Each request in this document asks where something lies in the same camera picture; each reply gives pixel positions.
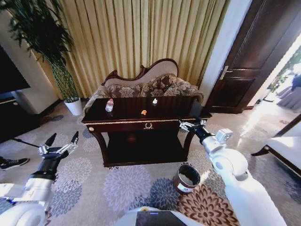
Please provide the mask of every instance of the carpet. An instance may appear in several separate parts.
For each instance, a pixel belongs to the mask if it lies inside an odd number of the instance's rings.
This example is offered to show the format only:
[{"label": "carpet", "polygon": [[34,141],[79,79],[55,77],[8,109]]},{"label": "carpet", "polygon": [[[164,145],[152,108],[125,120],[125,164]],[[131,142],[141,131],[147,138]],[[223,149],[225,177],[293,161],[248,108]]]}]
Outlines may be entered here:
[{"label": "carpet", "polygon": [[[189,195],[179,195],[173,188],[172,178],[182,162],[105,168],[99,145],[81,120],[82,116],[71,115],[61,103],[41,119],[41,127],[18,137],[41,145],[56,132],[53,146],[60,146],[69,143],[79,131],[78,149],[62,160],[58,168],[46,225],[111,226],[125,212],[140,206],[177,210],[208,226],[239,225],[225,195],[224,183],[212,170],[196,137],[190,146],[188,163],[198,169],[201,183]],[[228,147],[239,150],[247,158],[251,174],[266,187],[286,223],[296,226],[301,220],[300,178],[270,154],[250,155],[284,127],[284,121],[291,119],[275,114],[262,114],[258,119],[253,110],[238,115],[214,114],[206,128],[213,133],[222,128],[234,132]],[[183,132],[178,134],[182,144],[185,136]],[[41,161],[36,148],[12,140],[0,144],[0,156],[31,159],[21,167],[0,171],[1,183],[24,185]],[[0,201],[0,213],[10,207],[9,203]]]}]

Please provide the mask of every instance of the potted plant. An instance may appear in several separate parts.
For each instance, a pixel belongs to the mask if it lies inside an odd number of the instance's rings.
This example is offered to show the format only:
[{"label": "potted plant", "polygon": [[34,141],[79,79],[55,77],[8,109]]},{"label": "potted plant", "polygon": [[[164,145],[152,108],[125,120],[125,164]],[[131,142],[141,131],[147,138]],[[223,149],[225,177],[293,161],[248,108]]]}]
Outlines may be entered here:
[{"label": "potted plant", "polygon": [[20,47],[25,40],[29,45],[27,51],[35,50],[49,62],[65,104],[73,115],[81,114],[81,102],[63,57],[68,52],[66,45],[72,46],[73,40],[62,26],[60,3],[57,0],[0,0],[0,12],[6,9],[12,14],[12,38]]},{"label": "potted plant", "polygon": [[281,77],[276,77],[275,80],[267,88],[267,94],[265,95],[263,100],[268,101],[268,102],[273,102],[276,97],[276,93],[275,93],[276,89],[278,89],[279,86],[282,83],[284,83],[287,78],[288,78],[287,75],[281,76]]}]

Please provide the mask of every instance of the floral upholstery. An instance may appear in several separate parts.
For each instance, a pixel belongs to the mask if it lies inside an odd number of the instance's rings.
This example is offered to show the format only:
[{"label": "floral upholstery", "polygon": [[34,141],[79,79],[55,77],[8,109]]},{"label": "floral upholstery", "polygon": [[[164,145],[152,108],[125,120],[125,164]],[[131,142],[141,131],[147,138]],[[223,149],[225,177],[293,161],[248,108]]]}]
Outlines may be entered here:
[{"label": "floral upholstery", "polygon": [[97,98],[111,98],[111,96],[109,95],[109,93],[106,90],[103,90],[102,86],[100,86],[96,90],[96,92],[93,94],[93,96],[91,96],[91,98],[89,99],[88,103],[85,105],[85,107],[83,109],[84,114],[86,113],[86,110],[90,109],[90,107],[92,106],[93,102]]},{"label": "floral upholstery", "polygon": [[204,98],[203,93],[200,92],[196,86],[192,86],[189,82],[180,78],[177,79],[176,84],[166,90],[163,96],[193,96],[196,97],[199,102],[202,102]]},{"label": "floral upholstery", "polygon": [[172,97],[172,96],[183,96],[182,90],[180,90],[175,84],[170,86],[165,93],[163,94],[165,97]]},{"label": "floral upholstery", "polygon": [[141,90],[141,97],[160,97],[167,91],[167,89],[175,84],[177,77],[172,73],[160,75],[147,84]]},{"label": "floral upholstery", "polygon": [[107,88],[107,91],[112,98],[138,97],[140,95],[141,87],[139,84],[131,87],[122,85],[110,85]]}]

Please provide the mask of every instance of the wall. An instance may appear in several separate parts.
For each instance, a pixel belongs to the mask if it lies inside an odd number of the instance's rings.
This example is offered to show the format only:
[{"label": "wall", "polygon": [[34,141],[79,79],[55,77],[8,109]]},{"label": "wall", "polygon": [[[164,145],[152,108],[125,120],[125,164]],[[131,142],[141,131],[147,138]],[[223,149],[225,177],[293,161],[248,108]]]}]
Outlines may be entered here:
[{"label": "wall", "polygon": [[282,70],[282,68],[285,66],[285,64],[290,60],[290,58],[293,56],[293,54],[296,52],[296,50],[299,48],[300,45],[301,45],[301,34],[298,36],[296,41],[292,44],[292,46],[288,49],[288,51],[281,58],[281,60],[277,64],[277,66],[274,68],[274,70],[268,76],[266,81],[259,88],[257,93],[252,98],[252,100],[248,103],[248,106],[254,106],[254,104],[256,103],[256,101],[258,99],[263,98],[262,95],[264,95],[265,90],[273,82],[273,80],[276,78],[276,76],[279,74],[279,72]]},{"label": "wall", "polygon": [[13,95],[28,113],[39,114],[54,103],[58,96],[34,54],[29,57],[29,53],[26,52],[28,44],[22,43],[22,48],[19,48],[18,42],[10,37],[10,18],[7,11],[0,13],[0,45],[30,85],[30,88],[13,92]]},{"label": "wall", "polygon": [[220,32],[216,39],[208,66],[206,68],[199,90],[204,93],[203,105],[220,75],[223,64],[228,56],[241,24],[248,12],[252,0],[231,0],[228,6]]}]

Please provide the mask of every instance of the table drawer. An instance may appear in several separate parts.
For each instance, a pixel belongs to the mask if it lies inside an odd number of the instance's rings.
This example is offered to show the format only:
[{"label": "table drawer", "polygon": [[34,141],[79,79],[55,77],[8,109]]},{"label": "table drawer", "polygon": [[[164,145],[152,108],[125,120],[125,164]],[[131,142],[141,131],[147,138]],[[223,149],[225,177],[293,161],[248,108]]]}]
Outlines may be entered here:
[{"label": "table drawer", "polygon": [[149,121],[125,121],[125,122],[102,122],[86,124],[90,132],[118,132],[133,130],[153,129],[177,129],[178,120],[149,120]]}]

